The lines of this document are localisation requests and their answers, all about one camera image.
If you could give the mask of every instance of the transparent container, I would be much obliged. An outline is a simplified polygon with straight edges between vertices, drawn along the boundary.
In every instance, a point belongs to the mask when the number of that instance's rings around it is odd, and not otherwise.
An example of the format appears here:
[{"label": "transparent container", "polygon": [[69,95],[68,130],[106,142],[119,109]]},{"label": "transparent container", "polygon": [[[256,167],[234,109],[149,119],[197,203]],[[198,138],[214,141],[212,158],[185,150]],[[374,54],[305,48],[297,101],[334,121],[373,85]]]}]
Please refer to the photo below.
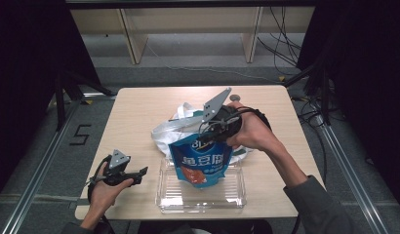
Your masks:
[{"label": "transparent container", "polygon": [[242,210],[246,205],[246,190],[240,161],[229,165],[219,183],[195,188],[177,178],[171,159],[161,161],[155,204],[163,214],[207,213],[213,209]]}]

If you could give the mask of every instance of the desk leg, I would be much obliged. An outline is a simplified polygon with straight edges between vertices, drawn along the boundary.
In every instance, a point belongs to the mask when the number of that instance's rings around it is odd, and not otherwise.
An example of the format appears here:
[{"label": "desk leg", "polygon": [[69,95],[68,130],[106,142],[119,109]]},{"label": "desk leg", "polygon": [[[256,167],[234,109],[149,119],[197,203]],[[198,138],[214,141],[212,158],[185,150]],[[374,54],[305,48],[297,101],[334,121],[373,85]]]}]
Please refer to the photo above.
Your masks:
[{"label": "desk leg", "polygon": [[263,7],[256,7],[256,13],[249,33],[242,33],[243,50],[245,51],[246,62],[253,62],[256,43],[259,35],[260,20]]},{"label": "desk leg", "polygon": [[148,40],[147,34],[135,33],[136,27],[134,26],[131,19],[127,17],[125,9],[118,10],[118,16],[122,22],[124,35],[127,40],[128,51],[131,56],[132,64],[139,64],[144,51],[145,44]]}]

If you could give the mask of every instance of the blue snack bag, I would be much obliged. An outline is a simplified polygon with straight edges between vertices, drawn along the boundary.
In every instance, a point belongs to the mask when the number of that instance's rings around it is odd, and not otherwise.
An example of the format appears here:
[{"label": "blue snack bag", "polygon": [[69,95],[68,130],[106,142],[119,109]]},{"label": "blue snack bag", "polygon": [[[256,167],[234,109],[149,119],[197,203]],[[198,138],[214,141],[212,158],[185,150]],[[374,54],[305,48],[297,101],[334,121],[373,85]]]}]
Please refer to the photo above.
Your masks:
[{"label": "blue snack bag", "polygon": [[169,144],[177,177],[190,182],[196,188],[215,185],[224,177],[233,148],[226,142],[203,144],[193,134]]}]

